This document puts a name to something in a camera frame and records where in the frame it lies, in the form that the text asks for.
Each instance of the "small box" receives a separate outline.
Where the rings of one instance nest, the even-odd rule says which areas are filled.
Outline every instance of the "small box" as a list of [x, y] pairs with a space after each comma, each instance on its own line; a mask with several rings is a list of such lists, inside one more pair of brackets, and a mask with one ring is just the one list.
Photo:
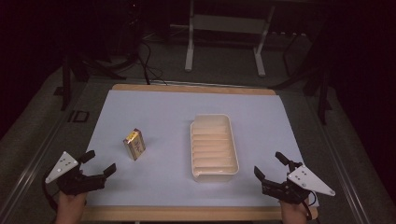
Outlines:
[[146, 150], [145, 142], [143, 141], [142, 133], [138, 129], [134, 129], [123, 140], [123, 143], [129, 153], [131, 159], [134, 161]]

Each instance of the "metal frame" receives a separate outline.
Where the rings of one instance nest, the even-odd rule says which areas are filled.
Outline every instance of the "metal frame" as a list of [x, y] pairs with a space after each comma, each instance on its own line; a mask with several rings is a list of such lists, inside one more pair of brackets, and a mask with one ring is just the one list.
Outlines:
[[270, 27], [274, 12], [275, 6], [271, 6], [266, 20], [208, 16], [200, 14], [195, 15], [194, 0], [190, 0], [189, 45], [187, 47], [185, 65], [186, 72], [192, 71], [192, 61], [194, 54], [194, 30], [212, 30], [261, 35], [260, 42], [257, 47], [253, 49], [253, 53], [257, 66], [258, 76], [265, 77], [265, 70], [262, 62], [262, 47], [264, 45], [265, 37], [267, 37], [268, 35], [268, 29]]

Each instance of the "table leg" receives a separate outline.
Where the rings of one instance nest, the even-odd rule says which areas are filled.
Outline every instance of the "table leg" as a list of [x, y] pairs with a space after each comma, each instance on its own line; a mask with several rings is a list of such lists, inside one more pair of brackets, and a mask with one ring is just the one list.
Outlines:
[[186, 72], [192, 70], [192, 59], [194, 56], [194, 42], [193, 42], [193, 32], [194, 32], [194, 1], [190, 0], [190, 25], [189, 25], [189, 45], [187, 47], [187, 57], [186, 57]]
[[271, 24], [271, 19], [273, 18], [274, 15], [274, 11], [275, 11], [275, 7], [272, 6], [270, 12], [268, 13], [267, 20], [264, 22], [264, 26], [262, 28], [262, 37], [260, 39], [260, 43], [257, 46], [257, 48], [253, 49], [259, 77], [265, 77], [264, 65], [262, 64], [262, 46], [264, 45], [265, 37], [267, 37], [268, 35], [268, 29]]

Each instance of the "robotic arm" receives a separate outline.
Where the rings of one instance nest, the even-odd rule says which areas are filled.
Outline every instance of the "robotic arm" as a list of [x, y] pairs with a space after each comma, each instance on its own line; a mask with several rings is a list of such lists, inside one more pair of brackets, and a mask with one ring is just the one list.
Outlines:
[[308, 198], [311, 191], [330, 196], [334, 196], [335, 192], [301, 162], [290, 161], [280, 152], [277, 152], [275, 156], [285, 166], [289, 166], [290, 172], [287, 174], [286, 181], [278, 184], [265, 179], [262, 171], [255, 166], [254, 174], [262, 182], [262, 194], [277, 198], [286, 203], [302, 203], [308, 212], [307, 219], [311, 219], [308, 205], [305, 203], [305, 199]]
[[46, 172], [42, 182], [44, 194], [49, 201], [49, 205], [56, 211], [58, 204], [48, 194], [46, 184], [57, 179], [56, 184], [63, 193], [68, 195], [78, 195], [83, 192], [103, 189], [108, 177], [117, 171], [116, 164], [107, 167], [101, 175], [86, 176], [80, 171], [82, 163], [86, 163], [95, 156], [94, 151], [88, 151], [78, 160], [73, 159], [67, 152], [61, 156], [52, 170]]

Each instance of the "human hand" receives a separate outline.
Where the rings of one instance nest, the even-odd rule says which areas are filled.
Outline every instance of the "human hand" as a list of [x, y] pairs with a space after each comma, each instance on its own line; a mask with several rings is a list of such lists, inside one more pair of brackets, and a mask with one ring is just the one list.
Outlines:
[[78, 224], [84, 211], [88, 192], [66, 195], [60, 191], [56, 224]]
[[306, 209], [302, 203], [292, 204], [280, 202], [283, 224], [306, 224]]

